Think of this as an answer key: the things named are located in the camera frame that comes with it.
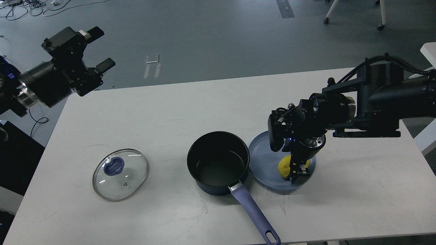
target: pot lid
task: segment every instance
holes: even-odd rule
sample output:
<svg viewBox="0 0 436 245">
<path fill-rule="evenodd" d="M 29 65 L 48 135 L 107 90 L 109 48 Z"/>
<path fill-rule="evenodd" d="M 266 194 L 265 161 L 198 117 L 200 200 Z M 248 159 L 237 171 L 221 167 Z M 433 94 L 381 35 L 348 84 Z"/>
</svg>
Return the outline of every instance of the pot lid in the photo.
<svg viewBox="0 0 436 245">
<path fill-rule="evenodd" d="M 145 156 L 134 149 L 122 149 L 107 155 L 92 177 L 95 192 L 109 201 L 119 201 L 133 194 L 147 176 Z"/>
</svg>

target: yellow object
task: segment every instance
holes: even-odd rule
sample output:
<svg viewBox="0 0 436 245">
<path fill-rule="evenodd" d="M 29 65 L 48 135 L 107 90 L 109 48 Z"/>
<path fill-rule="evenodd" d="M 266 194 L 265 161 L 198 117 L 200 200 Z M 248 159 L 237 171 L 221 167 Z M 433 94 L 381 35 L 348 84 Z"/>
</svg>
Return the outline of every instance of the yellow object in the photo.
<svg viewBox="0 0 436 245">
<path fill-rule="evenodd" d="M 289 167 L 290 163 L 291 163 L 291 155 L 287 155 L 286 157 L 282 158 L 279 165 L 277 166 L 280 175 L 285 179 L 288 178 L 289 173 L 291 172 L 291 168 Z M 307 160 L 305 167 L 308 168 L 309 165 L 310 165 L 310 159 Z"/>
</svg>

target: white chair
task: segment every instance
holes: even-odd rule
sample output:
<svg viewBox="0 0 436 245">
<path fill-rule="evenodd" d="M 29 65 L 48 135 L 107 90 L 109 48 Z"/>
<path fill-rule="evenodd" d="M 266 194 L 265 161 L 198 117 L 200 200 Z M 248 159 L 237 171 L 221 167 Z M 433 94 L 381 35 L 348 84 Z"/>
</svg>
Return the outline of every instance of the white chair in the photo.
<svg viewBox="0 0 436 245">
<path fill-rule="evenodd" d="M 324 20 L 324 24 L 328 24 L 330 22 L 330 15 L 333 12 L 333 9 L 336 7 L 339 0 L 334 0 L 333 4 L 331 5 L 330 10 L 328 11 L 326 18 Z M 386 6 L 385 6 L 385 0 L 376 0 L 375 4 L 380 5 L 381 9 L 381 25 L 378 26 L 377 30 L 382 31 L 385 28 L 386 25 Z"/>
</svg>

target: saucepan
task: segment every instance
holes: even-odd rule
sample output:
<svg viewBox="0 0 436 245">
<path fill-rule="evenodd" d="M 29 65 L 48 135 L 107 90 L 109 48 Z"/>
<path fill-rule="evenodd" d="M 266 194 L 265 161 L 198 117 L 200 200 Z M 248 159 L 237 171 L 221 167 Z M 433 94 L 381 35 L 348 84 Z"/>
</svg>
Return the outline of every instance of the saucepan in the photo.
<svg viewBox="0 0 436 245">
<path fill-rule="evenodd" d="M 249 150 L 244 141 L 224 131 L 207 133 L 198 138 L 187 156 L 188 170 L 203 191 L 216 196 L 232 194 L 244 207 L 265 242 L 278 245 L 279 236 L 242 184 L 248 174 L 249 162 Z"/>
</svg>

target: purple handle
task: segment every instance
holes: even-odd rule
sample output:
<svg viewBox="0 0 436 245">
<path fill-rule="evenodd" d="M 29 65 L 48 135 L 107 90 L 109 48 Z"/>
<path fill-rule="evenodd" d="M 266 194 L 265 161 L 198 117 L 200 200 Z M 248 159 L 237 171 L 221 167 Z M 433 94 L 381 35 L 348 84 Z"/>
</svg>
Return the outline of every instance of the purple handle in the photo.
<svg viewBox="0 0 436 245">
<path fill-rule="evenodd" d="M 271 224 L 268 222 L 266 217 L 263 215 L 262 211 L 260 211 L 260 208 L 257 206 L 256 202 L 251 197 L 247 188 L 241 185 L 235 190 L 233 190 L 231 193 L 236 198 L 236 200 L 238 200 L 239 203 L 244 207 L 248 216 L 250 216 L 250 219 L 253 221 L 254 225 L 259 230 L 259 233 L 262 235 L 266 243 L 268 245 L 281 244 L 279 235 L 277 235 L 276 231 L 274 231 L 274 228 L 271 226 Z M 270 242 L 270 240 L 266 236 L 267 233 L 271 233 L 273 235 L 273 237 L 276 240 L 275 243 Z"/>
</svg>

